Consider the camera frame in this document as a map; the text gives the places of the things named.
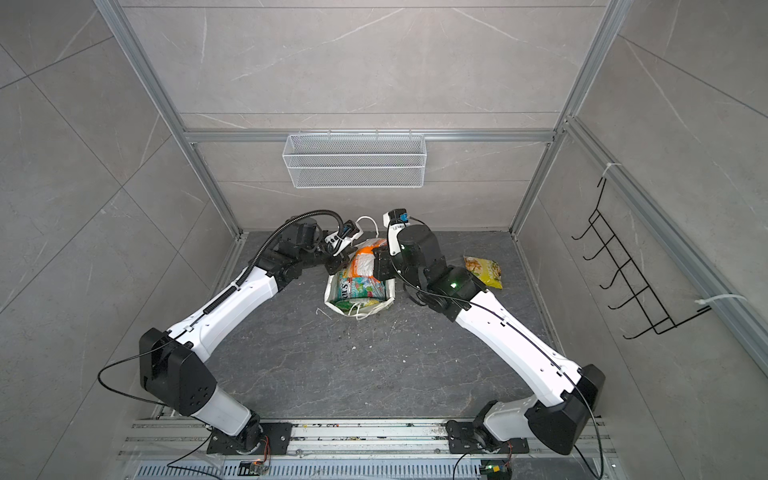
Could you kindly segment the floral paper bag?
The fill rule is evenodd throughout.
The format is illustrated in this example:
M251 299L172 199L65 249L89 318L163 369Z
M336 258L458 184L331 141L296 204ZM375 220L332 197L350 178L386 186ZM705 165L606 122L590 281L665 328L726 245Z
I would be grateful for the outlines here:
M352 243L346 267L328 277L324 304L347 318L362 320L390 308L395 301L395 281L384 280L388 264L388 242L380 235L377 221L367 215L355 221L360 230Z

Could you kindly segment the yellow snack packet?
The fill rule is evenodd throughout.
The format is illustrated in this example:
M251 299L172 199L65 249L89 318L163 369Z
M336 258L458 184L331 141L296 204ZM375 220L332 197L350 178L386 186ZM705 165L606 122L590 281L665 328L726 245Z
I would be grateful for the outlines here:
M489 259L465 256L464 264L465 268L486 286L495 289L503 288L502 270L497 262Z

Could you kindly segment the orange snack packet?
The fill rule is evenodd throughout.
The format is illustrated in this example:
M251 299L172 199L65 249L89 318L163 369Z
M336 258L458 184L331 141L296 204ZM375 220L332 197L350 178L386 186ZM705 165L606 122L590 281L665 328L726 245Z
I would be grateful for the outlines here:
M387 246L385 239L369 239L357 246L357 251L352 256L345 270L347 277L373 277L375 266L374 250L380 246Z

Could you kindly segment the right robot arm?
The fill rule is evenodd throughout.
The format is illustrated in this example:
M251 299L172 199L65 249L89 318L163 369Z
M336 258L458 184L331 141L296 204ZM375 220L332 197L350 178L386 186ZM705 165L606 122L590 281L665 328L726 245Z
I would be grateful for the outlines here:
M592 364L580 366L548 346L473 273L448 264L426 225L395 220L386 233L386 246L374 251L376 277L400 279L416 303L481 340L532 392L520 400L489 402L473 421L471 441L494 451L531 435L558 454L570 454L594 417L603 372Z

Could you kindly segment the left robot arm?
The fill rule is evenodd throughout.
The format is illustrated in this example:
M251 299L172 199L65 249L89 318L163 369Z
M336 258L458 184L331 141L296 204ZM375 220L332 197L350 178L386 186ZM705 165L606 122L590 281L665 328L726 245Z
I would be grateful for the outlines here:
M348 263L350 247L361 235L359 227L326 211L338 227L324 230L317 222L322 214L314 210L287 220L212 300L165 331L145 332L139 341L142 388L219 434L239 442L255 435L258 415L219 386L206 363L243 320L304 269L322 265L334 274Z

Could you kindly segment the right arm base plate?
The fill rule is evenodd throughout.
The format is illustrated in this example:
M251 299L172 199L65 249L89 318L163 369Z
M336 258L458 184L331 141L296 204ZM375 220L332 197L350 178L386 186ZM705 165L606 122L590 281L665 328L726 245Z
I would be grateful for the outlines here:
M530 447L524 438L497 440L472 422L449 420L445 423L449 451L452 454L528 454Z

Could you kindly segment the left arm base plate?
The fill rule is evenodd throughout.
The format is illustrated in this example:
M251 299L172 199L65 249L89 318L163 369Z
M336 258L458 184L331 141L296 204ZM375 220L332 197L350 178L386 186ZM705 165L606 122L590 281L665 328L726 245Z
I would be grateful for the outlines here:
M270 455L285 455L291 439L293 425L289 422L267 422L247 425L236 437L214 429L208 443L207 454L263 455L269 447Z

